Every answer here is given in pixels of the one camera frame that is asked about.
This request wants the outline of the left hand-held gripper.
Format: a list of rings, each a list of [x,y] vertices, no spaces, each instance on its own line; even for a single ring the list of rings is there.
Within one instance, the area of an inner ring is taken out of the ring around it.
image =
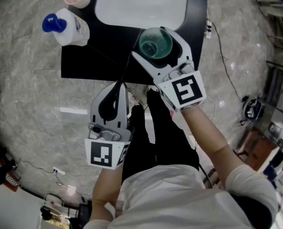
[[[124,83],[115,82],[104,88],[90,109],[89,135],[84,140],[89,166],[115,170],[122,165],[131,143],[127,128],[128,96]],[[113,128],[104,126],[111,121]]]

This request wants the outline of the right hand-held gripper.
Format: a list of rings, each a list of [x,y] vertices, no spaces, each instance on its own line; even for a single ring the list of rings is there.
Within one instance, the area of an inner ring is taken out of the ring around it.
[[[175,31],[164,29],[172,39],[171,52],[162,59],[167,65],[156,68],[137,52],[131,52],[134,59],[153,78],[153,82],[175,112],[181,112],[199,105],[206,99],[200,71],[194,70],[189,44]]]

